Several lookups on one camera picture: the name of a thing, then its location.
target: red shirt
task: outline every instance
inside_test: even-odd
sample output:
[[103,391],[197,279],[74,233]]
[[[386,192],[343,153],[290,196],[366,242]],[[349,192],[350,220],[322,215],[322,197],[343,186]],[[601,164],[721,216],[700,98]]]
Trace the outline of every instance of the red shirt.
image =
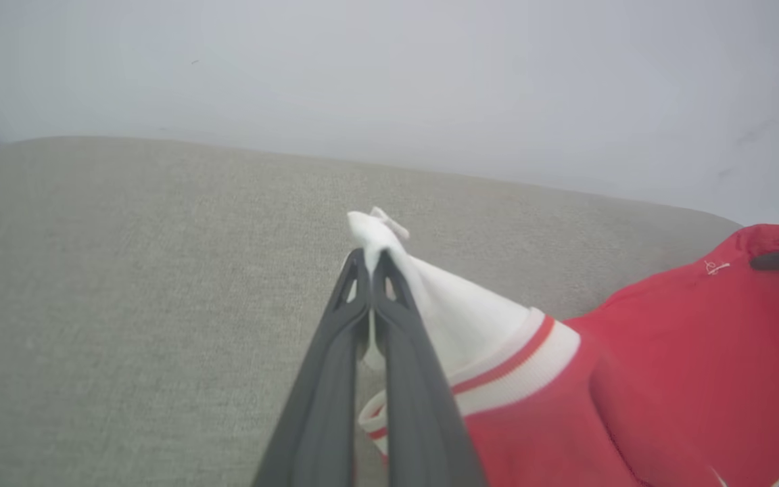
[[566,325],[533,309],[448,377],[491,487],[779,487],[779,272],[749,268],[775,250],[757,225]]

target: gray couch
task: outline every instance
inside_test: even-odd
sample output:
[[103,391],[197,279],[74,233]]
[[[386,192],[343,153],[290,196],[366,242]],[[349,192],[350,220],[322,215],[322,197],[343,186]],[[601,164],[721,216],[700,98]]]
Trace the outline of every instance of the gray couch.
[[[534,185],[169,141],[0,147],[0,485],[247,485],[381,206],[408,250],[558,318],[737,224]],[[362,397],[381,388],[362,371]],[[381,485],[358,435],[361,485]]]

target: red fabric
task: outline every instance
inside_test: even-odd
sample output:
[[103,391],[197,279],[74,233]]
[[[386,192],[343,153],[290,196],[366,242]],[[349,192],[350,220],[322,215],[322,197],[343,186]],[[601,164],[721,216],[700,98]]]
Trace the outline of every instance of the red fabric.
[[559,378],[466,418],[492,487],[779,487],[779,272],[749,268],[776,250],[746,228],[567,321]]

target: white wall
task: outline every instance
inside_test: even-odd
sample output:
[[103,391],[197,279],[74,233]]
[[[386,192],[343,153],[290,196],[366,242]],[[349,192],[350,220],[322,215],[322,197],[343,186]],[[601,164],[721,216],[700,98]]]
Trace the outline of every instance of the white wall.
[[0,0],[0,143],[50,135],[779,222],[779,0]]

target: garment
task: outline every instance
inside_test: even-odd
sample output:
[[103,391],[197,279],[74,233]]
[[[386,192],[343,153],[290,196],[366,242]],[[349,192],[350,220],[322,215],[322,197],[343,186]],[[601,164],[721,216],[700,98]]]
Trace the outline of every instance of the garment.
[[[370,274],[381,252],[387,252],[404,275],[445,374],[499,348],[525,322],[526,307],[408,255],[399,241],[408,231],[380,208],[374,208],[371,215],[350,212],[348,224],[364,250]],[[366,352],[366,358],[370,356],[379,356],[373,340]],[[371,358],[367,363],[380,368],[375,367],[377,361]]]
[[[779,272],[749,268],[775,250],[778,226],[744,229],[586,317],[563,324],[533,308],[442,363],[492,487],[779,487]],[[429,292],[423,320],[441,358],[448,330],[429,323],[447,323],[429,310],[456,287],[426,266],[410,260],[408,272]],[[475,308],[477,292],[458,289]],[[517,315],[502,312],[502,325]],[[466,335],[488,334],[481,315],[459,319]],[[385,454],[384,404],[378,394],[358,419]]]
[[625,287],[585,317],[729,487],[779,486],[779,225],[736,232],[698,262]]
[[[537,309],[449,381],[491,487],[721,485],[594,340]],[[374,397],[359,423],[385,454],[384,403]]]

